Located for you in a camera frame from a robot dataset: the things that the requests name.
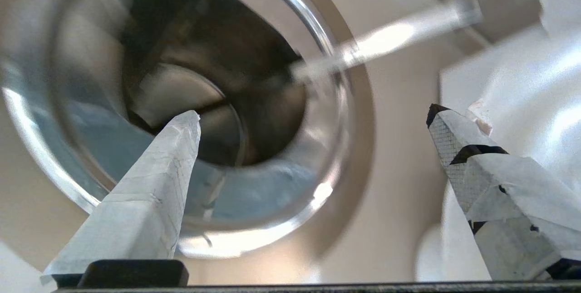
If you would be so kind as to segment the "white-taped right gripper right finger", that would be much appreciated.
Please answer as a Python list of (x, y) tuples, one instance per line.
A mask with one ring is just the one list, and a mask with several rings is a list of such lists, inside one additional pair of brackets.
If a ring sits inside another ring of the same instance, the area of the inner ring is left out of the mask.
[(579, 198), (452, 109), (430, 105), (426, 123), (491, 279), (579, 280)]

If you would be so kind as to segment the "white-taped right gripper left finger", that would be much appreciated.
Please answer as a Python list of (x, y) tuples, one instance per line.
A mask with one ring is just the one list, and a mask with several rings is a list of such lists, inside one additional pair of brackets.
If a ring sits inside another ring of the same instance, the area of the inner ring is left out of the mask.
[(172, 260), (201, 139), (195, 111), (158, 133), (50, 262), (44, 277), (79, 274), (100, 260)]

